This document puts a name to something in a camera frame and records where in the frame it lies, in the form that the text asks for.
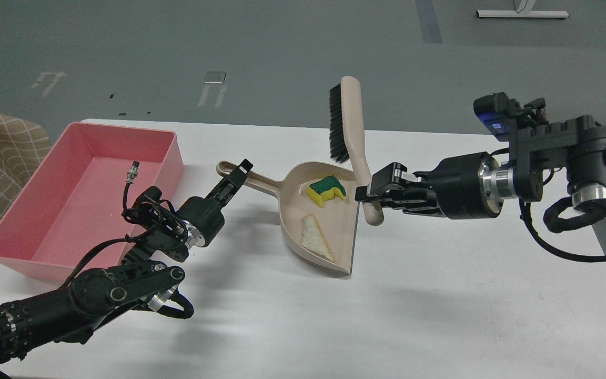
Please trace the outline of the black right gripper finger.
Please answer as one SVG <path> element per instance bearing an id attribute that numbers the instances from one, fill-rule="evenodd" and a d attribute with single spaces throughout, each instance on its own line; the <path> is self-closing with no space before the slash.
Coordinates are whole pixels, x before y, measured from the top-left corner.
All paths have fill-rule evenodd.
<path id="1" fill-rule="evenodd" d="M 372 174 L 372 178 L 367 185 L 367 195 L 383 196 L 389 191 L 398 192 L 416 188 L 419 185 L 424 185 L 429 174 L 429 171 L 410 172 L 405 165 L 392 162 Z"/>
<path id="2" fill-rule="evenodd" d="M 368 196 L 367 187 L 356 189 L 355 200 L 363 203 L 378 202 L 381 208 L 402 211 L 404 214 L 420 216 L 437 216 L 438 201 L 433 191 L 428 188 L 406 187 L 392 189 L 380 196 Z"/>

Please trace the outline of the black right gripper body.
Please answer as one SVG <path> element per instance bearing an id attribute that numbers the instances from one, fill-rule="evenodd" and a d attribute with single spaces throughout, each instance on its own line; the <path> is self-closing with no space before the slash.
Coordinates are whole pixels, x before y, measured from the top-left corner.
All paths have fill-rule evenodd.
<path id="1" fill-rule="evenodd" d="M 454 220 L 496 218 L 503 200 L 493 196 L 484 178 L 498 168 L 489 153 L 445 158 L 428 171 L 426 182 L 445 217 Z"/>

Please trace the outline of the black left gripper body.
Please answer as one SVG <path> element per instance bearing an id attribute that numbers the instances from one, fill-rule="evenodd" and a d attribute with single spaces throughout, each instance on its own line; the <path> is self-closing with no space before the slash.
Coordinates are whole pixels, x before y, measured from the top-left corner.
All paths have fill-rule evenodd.
<path id="1" fill-rule="evenodd" d="M 193 229 L 195 246 L 206 247 L 225 225 L 222 208 L 225 204 L 213 198 L 190 197 L 176 215 Z"/>

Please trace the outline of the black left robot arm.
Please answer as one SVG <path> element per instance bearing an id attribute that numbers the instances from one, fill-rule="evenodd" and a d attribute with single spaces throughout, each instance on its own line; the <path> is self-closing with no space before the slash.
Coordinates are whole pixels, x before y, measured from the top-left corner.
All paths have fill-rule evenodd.
<path id="1" fill-rule="evenodd" d="M 126 312 L 154 312 L 189 319 L 195 310 L 178 287 L 179 266 L 154 261 L 162 252 L 176 262 L 192 247 L 206 247 L 225 225 L 222 209 L 245 184 L 253 164 L 243 160 L 205 197 L 190 197 L 175 209 L 156 186 L 128 203 L 139 163 L 127 173 L 122 217 L 144 232 L 101 242 L 82 257 L 55 290 L 0 305 L 0 364 L 24 359 L 51 342 L 85 344 L 94 332 Z M 6 374 L 0 371 L 0 378 Z"/>

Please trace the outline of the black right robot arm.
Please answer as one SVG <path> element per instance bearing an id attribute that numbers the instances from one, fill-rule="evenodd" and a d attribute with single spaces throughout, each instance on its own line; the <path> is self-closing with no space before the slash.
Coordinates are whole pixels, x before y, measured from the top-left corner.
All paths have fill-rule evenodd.
<path id="1" fill-rule="evenodd" d="M 606 219 L 606 125 L 590 115 L 549 123 L 546 102 L 526 105 L 506 93 L 488 94 L 473 103 L 476 117 L 508 147 L 499 154 L 473 153 L 445 158 L 431 171 L 409 173 L 391 163 L 356 190 L 361 203 L 380 208 L 449 219 L 496 218 L 503 202 L 519 201 L 520 218 L 532 238 L 547 252 L 568 261 L 606 262 L 606 256 L 568 253 L 544 241 L 532 224 L 531 203 L 558 169 L 566 173 L 566 197 L 549 206 L 543 223 L 551 233 L 579 230 Z"/>

